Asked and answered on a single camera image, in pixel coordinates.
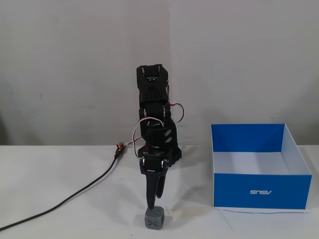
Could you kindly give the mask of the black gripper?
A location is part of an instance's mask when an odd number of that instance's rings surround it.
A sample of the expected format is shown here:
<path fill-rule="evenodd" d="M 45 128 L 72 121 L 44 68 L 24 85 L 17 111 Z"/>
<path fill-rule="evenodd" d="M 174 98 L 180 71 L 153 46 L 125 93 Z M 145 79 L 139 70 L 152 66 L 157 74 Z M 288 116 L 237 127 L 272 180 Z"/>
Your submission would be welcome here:
<path fill-rule="evenodd" d="M 146 175 L 146 198 L 149 209 L 155 206 L 156 197 L 161 198 L 164 190 L 165 175 L 172 161 L 171 150 L 142 147 L 139 149 L 140 170 Z"/>

